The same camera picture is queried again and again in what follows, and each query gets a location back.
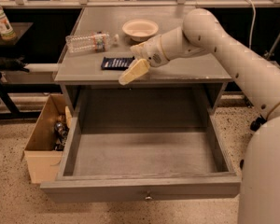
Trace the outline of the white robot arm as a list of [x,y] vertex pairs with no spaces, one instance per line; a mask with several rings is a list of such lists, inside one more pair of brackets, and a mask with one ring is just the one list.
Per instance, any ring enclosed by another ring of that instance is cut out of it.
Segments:
[[280,224],[280,69],[228,35],[208,10],[194,8],[180,27],[131,47],[126,85],[151,67],[201,51],[213,54],[265,119],[245,152],[238,224]]

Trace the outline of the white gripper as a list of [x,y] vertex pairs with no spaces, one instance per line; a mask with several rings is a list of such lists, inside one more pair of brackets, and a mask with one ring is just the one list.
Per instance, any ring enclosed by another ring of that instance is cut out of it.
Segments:
[[169,62],[161,49],[161,35],[156,35],[146,42],[133,45],[130,50],[136,60],[119,77],[120,85],[127,85],[145,75],[150,66],[160,67]]

